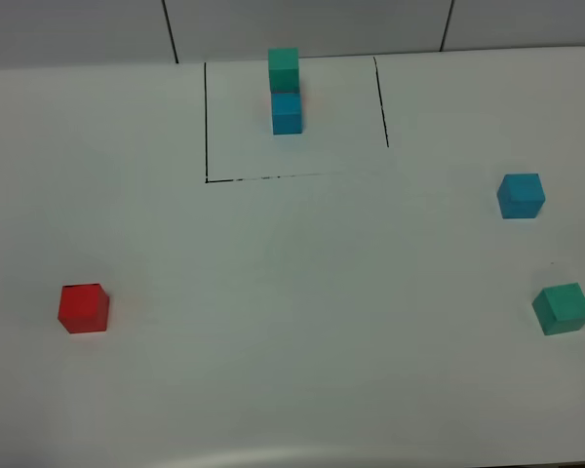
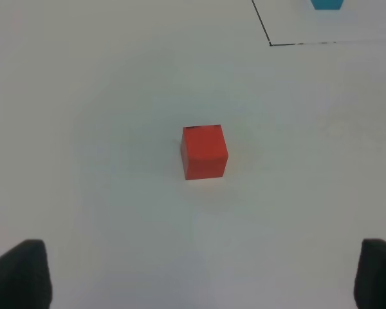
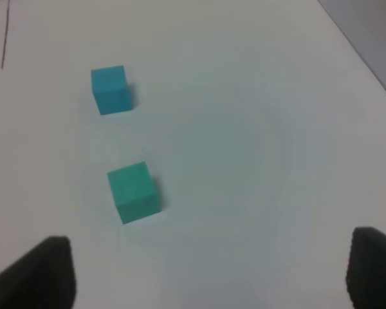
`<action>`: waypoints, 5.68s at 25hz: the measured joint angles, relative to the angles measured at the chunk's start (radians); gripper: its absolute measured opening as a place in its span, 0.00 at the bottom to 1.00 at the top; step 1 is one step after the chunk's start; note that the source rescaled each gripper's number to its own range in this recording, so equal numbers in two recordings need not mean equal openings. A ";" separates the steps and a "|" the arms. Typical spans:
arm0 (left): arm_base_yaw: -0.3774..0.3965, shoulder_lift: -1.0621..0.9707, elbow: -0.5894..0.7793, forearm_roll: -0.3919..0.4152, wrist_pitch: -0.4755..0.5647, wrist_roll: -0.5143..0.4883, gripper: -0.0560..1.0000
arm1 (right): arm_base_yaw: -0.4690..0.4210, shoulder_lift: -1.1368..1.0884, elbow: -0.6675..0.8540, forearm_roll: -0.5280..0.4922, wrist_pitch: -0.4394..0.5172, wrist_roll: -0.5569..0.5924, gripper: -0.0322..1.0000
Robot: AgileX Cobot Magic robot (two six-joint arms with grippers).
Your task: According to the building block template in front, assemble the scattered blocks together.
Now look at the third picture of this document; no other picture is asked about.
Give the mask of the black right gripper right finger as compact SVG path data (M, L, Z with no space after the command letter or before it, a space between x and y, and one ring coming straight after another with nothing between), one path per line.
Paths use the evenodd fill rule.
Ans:
M386 308L386 234L353 230L345 282L353 308Z

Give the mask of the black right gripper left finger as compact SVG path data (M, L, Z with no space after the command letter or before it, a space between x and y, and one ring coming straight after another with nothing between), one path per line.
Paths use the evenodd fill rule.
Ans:
M0 273L0 308L73 308L76 294L66 236L44 239Z

